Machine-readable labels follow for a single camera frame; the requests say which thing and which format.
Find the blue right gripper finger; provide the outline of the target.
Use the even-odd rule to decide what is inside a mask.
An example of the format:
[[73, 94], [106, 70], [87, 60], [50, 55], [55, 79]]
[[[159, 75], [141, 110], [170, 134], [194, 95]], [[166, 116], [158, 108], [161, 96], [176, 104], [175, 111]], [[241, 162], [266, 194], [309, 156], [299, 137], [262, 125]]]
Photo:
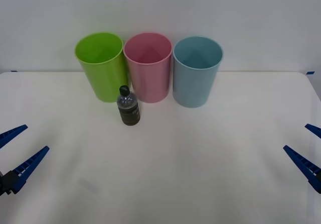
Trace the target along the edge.
[[293, 161], [293, 163], [297, 166], [297, 168], [307, 178], [308, 183], [314, 188], [316, 192], [320, 193], [320, 168], [289, 146], [285, 145], [283, 149]]
[[321, 128], [313, 126], [311, 124], [306, 124], [304, 127], [309, 131], [311, 131], [316, 136], [318, 136], [319, 138], [321, 138]]

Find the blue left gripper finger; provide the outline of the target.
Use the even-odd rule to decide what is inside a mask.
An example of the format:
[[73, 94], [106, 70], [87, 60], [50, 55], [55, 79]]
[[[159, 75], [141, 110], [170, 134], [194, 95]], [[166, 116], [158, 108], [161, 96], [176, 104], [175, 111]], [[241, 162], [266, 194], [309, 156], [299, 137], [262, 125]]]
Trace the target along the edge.
[[45, 146], [21, 165], [1, 176], [1, 195], [4, 193], [8, 195], [10, 193], [17, 194], [49, 149], [48, 146]]
[[12, 139], [14, 139], [16, 136], [18, 136], [20, 133], [22, 133], [27, 128], [28, 128], [27, 125], [22, 125], [22, 126], [14, 128], [14, 129], [11, 129], [9, 131], [6, 131], [4, 133], [1, 133], [0, 134], [0, 148], [5, 146], [7, 143], [9, 143]]

